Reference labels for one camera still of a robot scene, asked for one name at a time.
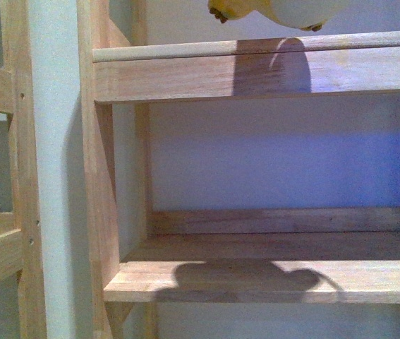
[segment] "light blue wall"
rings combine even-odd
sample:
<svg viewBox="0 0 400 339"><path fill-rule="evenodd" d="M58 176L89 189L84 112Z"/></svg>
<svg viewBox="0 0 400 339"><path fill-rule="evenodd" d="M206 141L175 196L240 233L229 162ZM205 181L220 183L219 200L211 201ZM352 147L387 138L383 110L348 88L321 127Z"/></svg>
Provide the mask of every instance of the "light blue wall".
<svg viewBox="0 0 400 339"><path fill-rule="evenodd" d="M400 0L352 0L320 34L400 30ZM148 0L151 44L314 35L206 1ZM400 206L400 95L151 106L156 209ZM400 339L400 306L160 304L161 339Z"/></svg>

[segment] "vertical wooden post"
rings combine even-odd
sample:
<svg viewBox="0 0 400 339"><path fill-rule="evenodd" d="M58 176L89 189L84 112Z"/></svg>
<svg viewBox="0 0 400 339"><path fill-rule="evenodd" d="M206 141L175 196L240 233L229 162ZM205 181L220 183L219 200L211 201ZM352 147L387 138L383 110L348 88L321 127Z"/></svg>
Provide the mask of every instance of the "vertical wooden post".
<svg viewBox="0 0 400 339"><path fill-rule="evenodd" d="M146 0L133 0L133 44L147 45ZM135 106L135 130L137 133L138 177L140 182L139 230L141 240L147 239L154 231L151 228L152 182L151 182L151 142L150 142L150 105ZM157 303L145 304L145 339L158 339Z"/></svg>
<svg viewBox="0 0 400 339"><path fill-rule="evenodd" d="M32 59L27 0L1 0L4 67L12 74L14 115L9 145L15 224L23 233L23 269L18 274L22 338L47 337L40 207L32 97Z"/></svg>
<svg viewBox="0 0 400 339"><path fill-rule="evenodd" d="M110 47L108 0L78 0L80 97L82 102L93 326L96 339L122 339L123 305L107 304L104 287L119 271L119 232L115 192L112 105L93 96L93 48ZM126 39L114 39L126 43Z"/></svg>

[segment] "wooden frame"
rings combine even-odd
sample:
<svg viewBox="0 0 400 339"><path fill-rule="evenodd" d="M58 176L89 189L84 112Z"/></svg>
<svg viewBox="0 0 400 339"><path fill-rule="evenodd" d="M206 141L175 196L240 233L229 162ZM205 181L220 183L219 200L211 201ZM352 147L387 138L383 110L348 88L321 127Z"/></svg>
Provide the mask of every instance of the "wooden frame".
<svg viewBox="0 0 400 339"><path fill-rule="evenodd" d="M145 44L145 2L133 3L133 40ZM107 0L78 0L78 27L98 338L122 338L134 302L147 303L147 338L157 337L154 302L400 303L400 208L153 211L147 104L400 92L400 32L120 48L128 40L111 30ZM118 102L138 104L141 169L143 242L123 263L111 121ZM266 234L245 234L255 231ZM275 234L311 231L334 233Z"/></svg>
<svg viewBox="0 0 400 339"><path fill-rule="evenodd" d="M0 213L0 281L18 274L22 338L47 337L27 0L1 0L4 69L0 112L8 115L13 212Z"/></svg>

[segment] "plush toy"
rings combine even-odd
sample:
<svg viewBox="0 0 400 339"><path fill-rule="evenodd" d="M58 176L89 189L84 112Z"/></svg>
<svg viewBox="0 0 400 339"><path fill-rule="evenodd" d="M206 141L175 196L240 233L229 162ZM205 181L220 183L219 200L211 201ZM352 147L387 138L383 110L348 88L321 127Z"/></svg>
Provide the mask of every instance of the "plush toy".
<svg viewBox="0 0 400 339"><path fill-rule="evenodd" d="M320 30L350 0L209 0L210 13L222 23L258 11L280 25L301 30Z"/></svg>

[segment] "wooden shelving unit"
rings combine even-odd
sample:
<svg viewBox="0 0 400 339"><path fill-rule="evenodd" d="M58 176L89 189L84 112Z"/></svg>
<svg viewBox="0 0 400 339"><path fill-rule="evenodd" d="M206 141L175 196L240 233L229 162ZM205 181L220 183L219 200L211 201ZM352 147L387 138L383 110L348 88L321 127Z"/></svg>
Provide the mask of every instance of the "wooden shelving unit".
<svg viewBox="0 0 400 339"><path fill-rule="evenodd" d="M0 113L8 117L13 212L0 213L0 281L17 274L22 338L47 337L27 0L1 0L4 67Z"/></svg>
<svg viewBox="0 0 400 339"><path fill-rule="evenodd" d="M134 1L135 41L145 4ZM153 211L148 102L400 92L400 32L129 47L78 0L95 330L134 302L400 304L400 208ZM119 260L112 106L135 103L142 244Z"/></svg>

